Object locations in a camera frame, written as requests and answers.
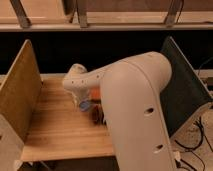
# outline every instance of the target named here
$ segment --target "cable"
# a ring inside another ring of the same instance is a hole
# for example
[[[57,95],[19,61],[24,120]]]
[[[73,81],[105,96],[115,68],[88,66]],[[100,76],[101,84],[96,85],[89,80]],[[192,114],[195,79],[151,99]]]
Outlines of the cable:
[[[196,121],[196,122],[194,123],[194,125],[196,125],[196,126],[199,128],[199,130],[200,130],[200,141],[199,141],[199,143],[198,143],[195,147],[188,147],[188,146],[186,146],[186,145],[183,145],[183,144],[180,143],[178,140],[175,140],[175,142],[176,142],[180,147],[186,149],[186,151],[194,151],[194,150],[196,150],[197,148],[199,148],[199,147],[202,145],[202,143],[203,143],[203,137],[204,137],[203,127],[202,127],[202,125],[200,125],[200,123],[201,123],[201,119],[199,120],[199,122]]]
[[[195,169],[191,164],[189,164],[187,161],[183,160],[183,159],[180,159],[180,161],[182,163],[184,163],[185,165],[189,166],[193,171],[197,171],[197,169]]]
[[[204,137],[206,139],[207,144],[209,145],[210,150],[213,152],[213,147],[211,146],[211,144],[210,144],[210,142],[209,142],[209,140],[208,140],[208,138],[207,138],[205,133],[204,133]]]
[[[183,167],[183,166],[179,167],[178,169],[185,169],[187,171],[190,171],[187,167]]]
[[[184,7],[184,0],[181,1],[180,12],[179,12],[179,15],[178,15],[178,17],[177,17],[176,23],[179,22],[179,18],[180,18],[180,16],[181,16],[182,11],[183,11],[183,7]]]
[[[210,144],[210,142],[209,142],[209,140],[208,140],[208,138],[207,138],[207,136],[206,136],[206,134],[205,134],[205,130],[204,130],[204,126],[203,126],[203,124],[202,124],[202,118],[201,118],[201,117],[199,118],[199,124],[200,124],[200,126],[202,127],[202,129],[203,129],[203,136],[204,136],[204,138],[206,139],[206,142],[207,142],[207,144],[208,144],[210,150],[213,152],[213,147],[211,146],[211,144]]]
[[[195,154],[195,152],[191,151],[191,153],[194,154],[194,156],[197,157],[197,158],[201,161],[201,163],[203,164],[203,171],[205,171],[206,165],[205,165],[205,163],[203,162],[203,160],[202,160],[197,154]]]
[[[213,57],[210,57],[209,59],[207,59],[206,61],[204,61],[204,62],[200,65],[200,67],[198,68],[198,73],[197,73],[198,76],[200,75],[200,70],[203,68],[203,66],[204,66],[205,64],[209,63],[211,60],[213,60]]]

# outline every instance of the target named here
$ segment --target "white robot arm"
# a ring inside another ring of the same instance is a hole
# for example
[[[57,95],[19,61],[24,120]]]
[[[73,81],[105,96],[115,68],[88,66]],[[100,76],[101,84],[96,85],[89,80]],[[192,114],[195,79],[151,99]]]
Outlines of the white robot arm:
[[[71,92],[100,86],[121,171],[176,170],[159,97],[171,73],[162,54],[149,52],[92,72],[65,76],[63,86]]]

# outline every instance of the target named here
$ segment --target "screw hole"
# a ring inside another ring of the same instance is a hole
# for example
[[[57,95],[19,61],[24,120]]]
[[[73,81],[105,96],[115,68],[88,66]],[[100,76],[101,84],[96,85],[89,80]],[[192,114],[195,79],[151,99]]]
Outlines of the screw hole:
[[[149,109],[145,110],[144,114],[146,116],[150,116],[153,112],[154,112],[154,108],[149,108]]]
[[[160,144],[160,145],[158,145],[158,146],[155,148],[154,153],[159,153],[162,149],[163,149],[163,145]]]

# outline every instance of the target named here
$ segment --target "wooden table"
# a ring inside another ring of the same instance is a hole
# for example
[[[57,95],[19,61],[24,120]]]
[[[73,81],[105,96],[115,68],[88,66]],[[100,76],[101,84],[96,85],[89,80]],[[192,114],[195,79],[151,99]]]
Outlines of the wooden table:
[[[62,78],[44,79],[21,160],[47,161],[114,155],[106,126],[74,107]]]

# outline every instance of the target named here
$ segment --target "cork board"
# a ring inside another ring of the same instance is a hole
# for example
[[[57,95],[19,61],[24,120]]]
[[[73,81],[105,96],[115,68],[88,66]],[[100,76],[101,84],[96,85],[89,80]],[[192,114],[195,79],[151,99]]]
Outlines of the cork board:
[[[32,44],[26,40],[0,87],[0,114],[25,140],[31,114],[41,89]]]

